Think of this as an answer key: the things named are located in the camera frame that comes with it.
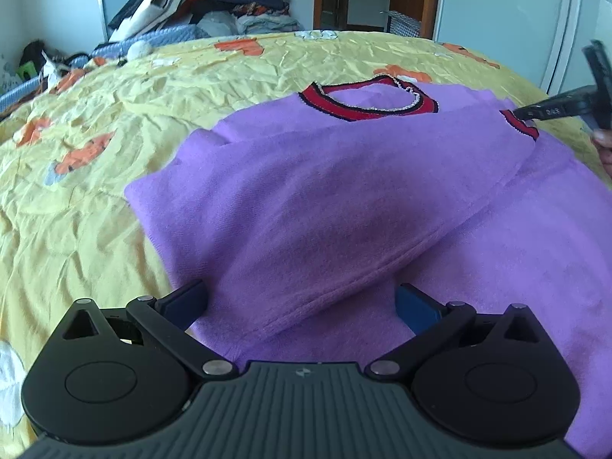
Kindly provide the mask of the person's right hand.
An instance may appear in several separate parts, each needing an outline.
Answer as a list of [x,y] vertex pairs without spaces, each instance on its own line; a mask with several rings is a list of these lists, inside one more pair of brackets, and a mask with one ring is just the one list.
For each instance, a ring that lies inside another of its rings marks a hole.
[[612,177],[612,132],[597,129],[592,132],[591,142],[599,154],[605,172]]

